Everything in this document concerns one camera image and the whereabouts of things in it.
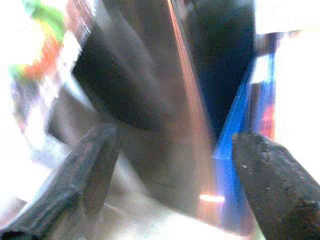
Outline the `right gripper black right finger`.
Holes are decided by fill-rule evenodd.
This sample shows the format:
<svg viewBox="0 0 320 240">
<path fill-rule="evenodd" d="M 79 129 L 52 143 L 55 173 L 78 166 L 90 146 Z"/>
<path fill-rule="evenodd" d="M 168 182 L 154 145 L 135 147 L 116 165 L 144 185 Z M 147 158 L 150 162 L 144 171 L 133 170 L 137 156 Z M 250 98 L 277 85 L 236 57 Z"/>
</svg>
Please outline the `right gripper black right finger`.
<svg viewBox="0 0 320 240">
<path fill-rule="evenodd" d="M 232 161 L 265 239 L 320 238 L 320 185 L 287 148 L 257 133 L 236 133 Z"/>
</svg>

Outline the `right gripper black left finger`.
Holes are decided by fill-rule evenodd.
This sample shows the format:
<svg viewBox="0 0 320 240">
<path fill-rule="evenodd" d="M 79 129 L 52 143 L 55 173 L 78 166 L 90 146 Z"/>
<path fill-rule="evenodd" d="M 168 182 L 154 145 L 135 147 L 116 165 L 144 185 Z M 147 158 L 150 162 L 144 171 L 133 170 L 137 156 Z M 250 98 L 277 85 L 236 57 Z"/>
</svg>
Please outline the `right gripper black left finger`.
<svg viewBox="0 0 320 240">
<path fill-rule="evenodd" d="M 91 129 L 35 198 L 0 231 L 2 240 L 99 240 L 102 210 L 120 152 L 119 129 Z"/>
</svg>

